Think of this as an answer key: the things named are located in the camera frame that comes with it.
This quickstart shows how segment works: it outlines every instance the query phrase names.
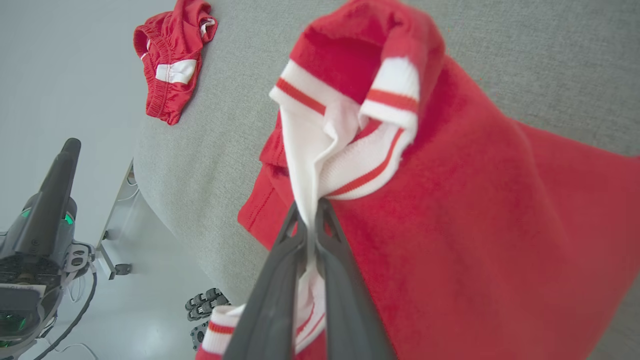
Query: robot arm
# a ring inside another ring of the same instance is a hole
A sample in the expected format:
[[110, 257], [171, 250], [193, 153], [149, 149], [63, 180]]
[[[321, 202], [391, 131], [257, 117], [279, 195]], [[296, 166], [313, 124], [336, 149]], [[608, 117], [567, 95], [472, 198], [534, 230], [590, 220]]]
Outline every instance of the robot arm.
[[17, 359], [57, 316], [64, 289], [89, 269], [93, 288], [76, 320], [37, 359], [71, 331], [95, 292], [95, 249], [74, 241], [76, 202], [70, 197], [80, 141], [67, 140], [38, 193], [9, 230], [0, 234], [0, 359]]

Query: white floor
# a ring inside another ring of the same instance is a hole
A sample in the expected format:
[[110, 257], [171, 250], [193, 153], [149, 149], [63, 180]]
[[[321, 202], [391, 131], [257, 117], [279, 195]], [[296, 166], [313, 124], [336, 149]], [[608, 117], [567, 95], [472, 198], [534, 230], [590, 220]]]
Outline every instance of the white floor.
[[[118, 215], [118, 209], [130, 209], [129, 219], [122, 216], [122, 211]], [[105, 240], [110, 241], [109, 254], [114, 252], [113, 257], [121, 259], [118, 262], [130, 261], [133, 273], [108, 281], [106, 274], [98, 269], [95, 297], [83, 319], [58, 349], [84, 343], [101, 360], [193, 359], [195, 351], [189, 332], [205, 320], [187, 321], [184, 304], [188, 298], [215, 284], [195, 265], [140, 194], [118, 203], [109, 228], [113, 229], [110, 237], [116, 238]], [[72, 304], [65, 295], [58, 322], [47, 337], [51, 341], [82, 308], [91, 286], [90, 275], [86, 275], [85, 280], [85, 297], [78, 303]], [[42, 341], [20, 360], [31, 360], [46, 347]], [[93, 357], [81, 347], [71, 347], [62, 354], [51, 352], [45, 359]]]

